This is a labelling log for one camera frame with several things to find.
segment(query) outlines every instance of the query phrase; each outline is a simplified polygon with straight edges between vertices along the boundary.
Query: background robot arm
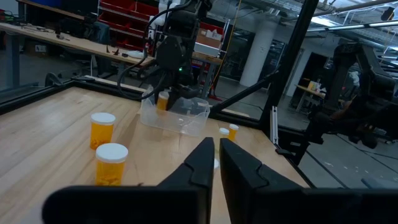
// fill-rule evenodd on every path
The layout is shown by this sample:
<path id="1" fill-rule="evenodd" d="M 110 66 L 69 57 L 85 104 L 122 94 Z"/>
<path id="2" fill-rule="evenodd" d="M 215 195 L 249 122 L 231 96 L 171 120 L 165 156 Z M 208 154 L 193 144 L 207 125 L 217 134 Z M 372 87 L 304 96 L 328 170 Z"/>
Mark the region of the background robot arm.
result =
<path id="1" fill-rule="evenodd" d="M 377 146 L 374 128 L 387 131 L 398 138 L 397 83 L 379 65 L 373 49 L 362 44 L 344 44 L 335 49 L 331 85 L 326 86 L 325 104 L 313 112 L 306 134 L 310 141 L 322 143 L 322 134 L 340 133 L 370 148 Z M 336 115 L 338 99 L 348 69 L 358 62 L 361 69 L 360 92 Z"/>

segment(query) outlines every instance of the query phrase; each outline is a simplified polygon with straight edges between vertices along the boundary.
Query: concrete floor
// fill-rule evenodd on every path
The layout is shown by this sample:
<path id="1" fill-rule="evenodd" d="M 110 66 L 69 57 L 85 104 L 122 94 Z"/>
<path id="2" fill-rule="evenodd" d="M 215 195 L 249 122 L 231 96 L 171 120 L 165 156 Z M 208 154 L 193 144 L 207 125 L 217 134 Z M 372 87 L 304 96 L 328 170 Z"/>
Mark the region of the concrete floor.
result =
<path id="1" fill-rule="evenodd" d="M 5 52 L 0 51 L 0 67 L 6 66 Z M 60 71 L 65 77 L 72 76 L 71 71 L 76 65 L 59 58 L 38 58 L 31 55 L 21 55 L 21 83 L 39 82 L 43 86 L 45 75 L 48 72 L 58 74 Z M 139 82 L 126 78 L 126 83 L 138 86 Z M 6 70 L 0 70 L 0 89 L 6 87 Z M 244 90 L 238 82 L 220 78 L 216 95 L 227 99 Z M 37 88 L 28 88 L 24 91 L 14 91 L 1 94 L 0 101 L 7 100 L 27 91 Z M 246 113 L 252 118 L 259 119 L 267 100 L 267 90 L 259 90 L 231 105 L 228 109 Z M 296 113 L 295 108 L 289 106 L 289 97 L 281 99 L 278 106 L 278 122 L 281 125 L 296 129 L 305 129 L 308 119 L 304 114 Z M 218 101 L 209 100 L 214 105 Z M 366 188 L 361 179 L 389 180 L 398 185 L 398 145 L 386 145 L 380 142 L 376 149 L 369 149 L 362 144 L 354 144 L 345 136 L 324 135 L 322 145 L 311 143 L 308 153 L 304 155 L 299 167 L 317 187 L 348 187 Z"/>

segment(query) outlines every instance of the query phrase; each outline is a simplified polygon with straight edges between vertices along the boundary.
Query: small pill bottle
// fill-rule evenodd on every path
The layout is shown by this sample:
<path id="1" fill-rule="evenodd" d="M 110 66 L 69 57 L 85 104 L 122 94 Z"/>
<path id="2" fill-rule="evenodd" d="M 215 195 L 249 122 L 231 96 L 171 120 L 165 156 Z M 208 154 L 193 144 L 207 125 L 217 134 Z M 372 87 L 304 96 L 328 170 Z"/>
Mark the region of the small pill bottle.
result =
<path id="1" fill-rule="evenodd" d="M 112 140 L 115 116 L 109 113 L 95 113 L 91 115 L 90 148 L 109 143 Z"/>
<path id="2" fill-rule="evenodd" d="M 220 153 L 220 140 L 222 138 L 228 138 L 228 135 L 229 135 L 229 131 L 226 128 L 220 128 L 220 130 L 218 130 L 218 132 L 219 132 L 218 142 L 215 143 L 216 153 Z"/>
<path id="3" fill-rule="evenodd" d="M 95 152 L 97 160 L 95 185 L 121 185 L 124 163 L 128 154 L 127 148 L 120 144 L 107 143 L 100 145 Z"/>
<path id="4" fill-rule="evenodd" d="M 235 141 L 235 136 L 236 136 L 236 133 L 238 132 L 238 130 L 239 130 L 239 126 L 238 125 L 230 124 L 229 125 L 228 139 L 231 140 L 231 141 Z"/>
<path id="5" fill-rule="evenodd" d="M 167 102 L 169 101 L 169 93 L 166 91 L 162 91 L 159 93 L 156 103 L 157 114 L 164 115 L 166 114 L 165 110 L 167 108 Z"/>

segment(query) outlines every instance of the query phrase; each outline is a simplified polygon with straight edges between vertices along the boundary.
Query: red storage bin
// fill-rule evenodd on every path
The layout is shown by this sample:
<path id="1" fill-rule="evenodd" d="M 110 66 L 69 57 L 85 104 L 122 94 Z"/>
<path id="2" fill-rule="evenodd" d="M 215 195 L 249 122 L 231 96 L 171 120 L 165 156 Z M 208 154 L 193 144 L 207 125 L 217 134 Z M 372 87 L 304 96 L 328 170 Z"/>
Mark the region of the red storage bin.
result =
<path id="1" fill-rule="evenodd" d="M 146 25 L 147 24 L 142 21 L 137 21 L 137 20 L 130 21 L 129 25 L 127 26 L 127 31 L 132 34 L 143 36 Z"/>
<path id="2" fill-rule="evenodd" d="M 133 37 L 133 36 L 127 37 L 126 40 L 124 41 L 124 45 L 129 50 L 142 51 L 144 49 L 142 39 L 138 37 Z"/>
<path id="3" fill-rule="evenodd" d="M 109 25 L 112 28 L 126 31 L 129 25 L 129 18 L 124 16 L 119 16 L 117 14 L 112 14 L 110 12 L 103 12 L 98 21 Z"/>
<path id="4" fill-rule="evenodd" d="M 130 15 L 145 19 L 149 22 L 149 16 L 154 16 L 159 13 L 159 9 L 153 6 L 148 6 L 140 2 L 134 2 L 129 10 Z"/>
<path id="5" fill-rule="evenodd" d="M 133 3 L 134 1 L 132 0 L 101 0 L 99 4 L 104 8 L 129 14 L 129 10 Z"/>

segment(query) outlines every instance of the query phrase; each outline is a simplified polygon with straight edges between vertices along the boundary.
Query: wooden table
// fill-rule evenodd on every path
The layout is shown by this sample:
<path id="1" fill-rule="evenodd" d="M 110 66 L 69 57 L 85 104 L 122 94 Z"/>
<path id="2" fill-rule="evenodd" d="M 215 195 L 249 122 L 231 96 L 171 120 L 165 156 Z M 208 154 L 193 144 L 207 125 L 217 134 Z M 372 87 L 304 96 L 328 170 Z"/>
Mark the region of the wooden table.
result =
<path id="1" fill-rule="evenodd" d="M 108 46 L 109 53 L 106 52 L 106 45 L 99 44 L 96 42 L 92 42 L 86 39 L 80 39 L 76 37 L 72 37 L 68 34 L 62 34 L 65 36 L 65 39 L 58 39 L 53 30 L 46 29 L 48 32 L 41 32 L 33 30 L 35 27 L 26 27 L 22 28 L 20 26 L 14 26 L 11 24 L 0 23 L 0 30 L 6 31 L 7 35 L 7 90 L 15 90 L 17 88 L 32 86 L 32 84 L 20 85 L 19 83 L 19 38 L 20 34 L 28 37 L 32 37 L 38 40 L 42 40 L 45 42 L 49 42 L 51 44 L 61 45 L 63 47 L 69 47 L 77 50 L 82 50 L 84 52 L 88 52 L 89 54 L 98 55 L 101 57 L 110 58 L 112 60 L 120 61 L 119 70 L 124 70 L 125 63 L 137 63 L 140 61 L 140 58 L 132 58 L 132 57 L 122 57 L 122 53 L 126 53 L 127 50 L 119 49 L 119 55 L 114 55 L 112 51 L 117 51 L 118 48 Z M 147 65 L 154 58 L 147 57 L 141 65 Z"/>
<path id="2" fill-rule="evenodd" d="M 300 102 L 297 105 L 296 108 L 296 112 L 300 112 L 301 107 L 303 106 L 303 103 L 305 100 L 310 101 L 311 103 L 315 103 L 315 104 L 319 104 L 319 101 L 314 100 L 310 97 L 310 95 L 315 95 L 315 96 L 319 96 L 320 98 L 324 99 L 325 98 L 325 94 L 324 93 L 319 93 L 317 91 L 314 90 L 310 90 L 307 87 L 304 86 L 300 86 L 300 85 L 296 85 L 297 88 L 304 90 L 304 94 L 302 95 Z"/>
<path id="3" fill-rule="evenodd" d="M 72 87 L 0 116 L 0 223 L 40 223 L 40 208 L 53 191 L 91 185 L 95 151 L 90 115 L 116 116 L 113 142 L 129 149 L 123 185 L 157 185 L 207 136 L 228 124 L 209 119 L 200 137 L 144 126 L 140 103 Z M 260 130 L 241 126 L 236 143 L 290 180 L 302 177 Z M 211 222 L 229 223 L 220 170 L 213 182 Z"/>
<path id="4" fill-rule="evenodd" d="M 42 8 L 42 9 L 49 10 L 49 11 L 57 12 L 59 14 L 65 15 L 65 16 L 70 16 L 70 17 L 73 17 L 75 19 L 80 19 L 80 20 L 84 20 L 85 19 L 84 16 L 81 16 L 81 15 L 78 15 L 78 14 L 74 14 L 72 12 L 64 11 L 64 10 L 61 10 L 61 9 L 57 9 L 57 8 L 54 8 L 54 7 L 45 6 L 45 5 L 42 5 L 42 4 L 39 4 L 39 3 L 36 3 L 36 2 L 32 2 L 32 1 L 29 1 L 29 0 L 16 0 L 16 1 L 18 2 L 18 16 L 19 17 L 24 17 L 24 15 L 25 15 L 25 7 L 24 6 L 25 6 L 25 4 L 28 4 L 28 5 L 39 7 L 39 8 Z"/>

